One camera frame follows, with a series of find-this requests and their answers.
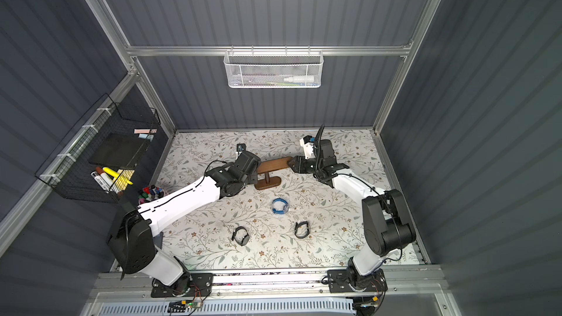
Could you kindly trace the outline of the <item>wooden T-bar watch stand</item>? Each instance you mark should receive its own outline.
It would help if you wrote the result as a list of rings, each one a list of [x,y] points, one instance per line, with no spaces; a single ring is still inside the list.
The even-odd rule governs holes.
[[[284,157],[279,159],[272,159],[262,162],[256,171],[257,181],[254,184],[256,190],[267,190],[278,187],[282,183],[279,176],[271,176],[271,172],[284,170],[289,168],[289,162],[292,157]]]

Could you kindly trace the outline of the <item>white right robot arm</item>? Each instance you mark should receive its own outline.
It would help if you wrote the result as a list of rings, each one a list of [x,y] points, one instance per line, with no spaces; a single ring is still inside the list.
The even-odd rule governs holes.
[[[361,206],[366,244],[348,261],[346,281],[354,291],[376,285],[379,270],[387,261],[398,261],[403,250],[417,239],[413,218],[399,190],[383,190],[337,161],[332,142],[323,139],[324,126],[315,136],[303,137],[304,154],[288,165],[296,174],[311,174],[320,183],[344,193]]]

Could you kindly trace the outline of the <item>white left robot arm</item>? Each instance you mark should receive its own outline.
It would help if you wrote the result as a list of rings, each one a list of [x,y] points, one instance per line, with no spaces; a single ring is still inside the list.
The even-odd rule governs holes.
[[[176,257],[157,247],[154,238],[178,219],[215,201],[238,195],[257,174],[261,159],[249,151],[233,162],[207,165],[202,177],[165,197],[133,206],[120,203],[107,245],[122,268],[121,274],[142,273],[167,287],[174,296],[192,285],[190,272]]]

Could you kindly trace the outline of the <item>blue white wrist watch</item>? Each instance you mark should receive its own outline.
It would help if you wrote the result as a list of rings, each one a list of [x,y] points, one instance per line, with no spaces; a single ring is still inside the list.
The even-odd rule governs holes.
[[[287,214],[290,209],[290,203],[287,200],[278,197],[272,201],[271,209],[273,214]]]

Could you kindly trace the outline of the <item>black slim band watch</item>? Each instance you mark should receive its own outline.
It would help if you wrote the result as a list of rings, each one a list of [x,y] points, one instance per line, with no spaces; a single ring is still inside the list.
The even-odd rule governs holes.
[[[310,235],[310,223],[308,221],[297,222],[294,226],[294,235],[298,239],[305,239]]]

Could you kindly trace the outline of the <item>white tube in basket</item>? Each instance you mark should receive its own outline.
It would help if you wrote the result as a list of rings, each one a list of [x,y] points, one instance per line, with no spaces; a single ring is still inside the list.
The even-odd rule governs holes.
[[[283,79],[285,83],[291,83],[296,85],[314,85],[315,84],[315,77],[313,75],[294,75],[290,77],[286,77]]]

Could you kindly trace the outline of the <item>pink cup with markers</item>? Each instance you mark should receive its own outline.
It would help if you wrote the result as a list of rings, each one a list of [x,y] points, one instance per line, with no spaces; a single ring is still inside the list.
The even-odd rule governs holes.
[[[161,199],[166,196],[165,190],[155,185],[144,187],[138,191],[138,204],[150,203],[154,200]]]

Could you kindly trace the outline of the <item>yellow highlighter marker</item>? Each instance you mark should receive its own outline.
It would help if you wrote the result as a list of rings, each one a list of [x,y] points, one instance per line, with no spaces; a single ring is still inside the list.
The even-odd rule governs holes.
[[[114,178],[114,182],[116,183],[121,183],[121,184],[126,184],[126,185],[132,185],[133,183],[130,181],[130,177],[132,176],[132,173],[129,170],[121,170],[120,172],[118,171],[114,171],[108,167],[104,167],[103,171],[105,173],[107,173],[108,175],[112,176]]]

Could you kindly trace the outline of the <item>white marker in basket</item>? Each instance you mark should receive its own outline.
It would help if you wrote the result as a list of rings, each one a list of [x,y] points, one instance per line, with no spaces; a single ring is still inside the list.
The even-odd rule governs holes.
[[[108,184],[108,182],[105,181],[105,179],[100,174],[98,174],[98,172],[91,172],[91,177],[105,192],[109,193],[111,191],[111,185]]]

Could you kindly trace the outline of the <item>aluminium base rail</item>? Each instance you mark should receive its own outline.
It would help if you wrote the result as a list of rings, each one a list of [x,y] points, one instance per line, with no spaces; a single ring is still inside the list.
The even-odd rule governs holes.
[[[386,296],[449,292],[449,283],[439,265],[390,265],[382,271]],[[382,283],[373,279],[365,288],[352,288],[346,270],[335,268],[193,271],[191,278],[189,296],[197,293],[210,300],[358,297],[383,292]],[[103,273],[87,301],[153,301],[152,289],[159,285],[142,274],[121,277],[119,273]]]

